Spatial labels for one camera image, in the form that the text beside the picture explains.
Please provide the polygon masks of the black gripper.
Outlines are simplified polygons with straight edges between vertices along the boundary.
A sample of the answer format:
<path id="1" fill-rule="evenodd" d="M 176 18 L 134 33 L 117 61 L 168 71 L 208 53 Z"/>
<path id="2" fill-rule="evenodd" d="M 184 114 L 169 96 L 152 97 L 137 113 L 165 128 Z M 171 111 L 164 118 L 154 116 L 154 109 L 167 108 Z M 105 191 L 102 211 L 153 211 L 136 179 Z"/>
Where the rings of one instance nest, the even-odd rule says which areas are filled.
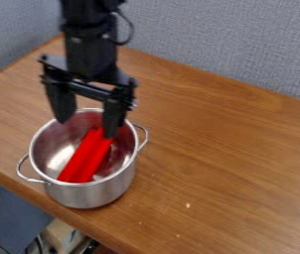
<path id="1" fill-rule="evenodd" d="M 134 103 L 137 81 L 117 66 L 116 25 L 65 26 L 66 55 L 42 55 L 42 75 L 57 120 L 65 124 L 75 114 L 78 95 L 104 102 L 104 136 L 113 138 Z"/>

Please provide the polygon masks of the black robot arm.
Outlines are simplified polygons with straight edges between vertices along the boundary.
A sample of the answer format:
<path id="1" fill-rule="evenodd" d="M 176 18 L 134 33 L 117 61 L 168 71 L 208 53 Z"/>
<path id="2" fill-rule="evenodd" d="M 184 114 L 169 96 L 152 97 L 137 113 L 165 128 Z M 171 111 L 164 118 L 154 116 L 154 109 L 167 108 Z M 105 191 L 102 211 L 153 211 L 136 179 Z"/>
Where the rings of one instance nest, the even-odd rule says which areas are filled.
<path id="1" fill-rule="evenodd" d="M 81 95 L 104 103 L 102 127 L 108 138 L 116 136 L 134 106 L 137 79 L 117 65 L 118 20 L 125 17 L 126 0 L 61 0 L 66 54 L 43 55 L 42 83 L 55 118 L 67 122 L 77 111 Z"/>

